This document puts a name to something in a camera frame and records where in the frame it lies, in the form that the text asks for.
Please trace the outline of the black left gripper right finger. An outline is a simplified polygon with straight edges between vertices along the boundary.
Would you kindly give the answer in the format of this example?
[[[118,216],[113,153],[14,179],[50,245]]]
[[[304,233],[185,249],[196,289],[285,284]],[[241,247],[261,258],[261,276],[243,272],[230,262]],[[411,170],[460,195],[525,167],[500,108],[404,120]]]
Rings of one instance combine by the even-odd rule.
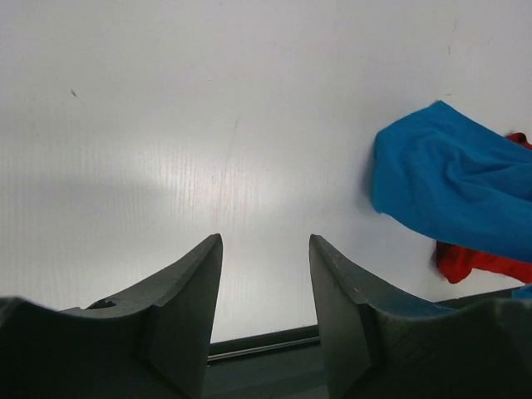
[[[528,398],[531,301],[510,289],[433,303],[309,240],[332,398]]]

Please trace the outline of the red t-shirt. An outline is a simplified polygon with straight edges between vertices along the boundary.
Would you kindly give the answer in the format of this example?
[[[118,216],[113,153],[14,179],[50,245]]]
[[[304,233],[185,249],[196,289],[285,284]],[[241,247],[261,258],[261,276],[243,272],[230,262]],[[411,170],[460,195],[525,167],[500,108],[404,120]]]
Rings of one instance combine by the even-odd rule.
[[[438,139],[423,198],[434,206],[436,266],[450,283],[473,269],[531,281],[531,145],[483,127],[470,137]]]

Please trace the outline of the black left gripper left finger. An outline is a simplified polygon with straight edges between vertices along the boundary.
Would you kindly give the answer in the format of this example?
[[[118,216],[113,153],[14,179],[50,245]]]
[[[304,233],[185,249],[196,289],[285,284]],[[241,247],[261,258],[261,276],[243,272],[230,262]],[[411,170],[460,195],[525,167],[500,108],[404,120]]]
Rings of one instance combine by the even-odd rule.
[[[198,398],[222,269],[212,234],[88,308],[1,301],[4,398]]]

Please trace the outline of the blue t-shirt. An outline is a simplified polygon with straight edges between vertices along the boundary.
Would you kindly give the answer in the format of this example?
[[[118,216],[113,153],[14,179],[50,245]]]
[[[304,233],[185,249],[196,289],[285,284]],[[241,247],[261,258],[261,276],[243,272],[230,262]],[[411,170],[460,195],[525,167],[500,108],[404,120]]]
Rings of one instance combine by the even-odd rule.
[[[443,101],[377,133],[371,200],[429,238],[531,260],[531,151]]]

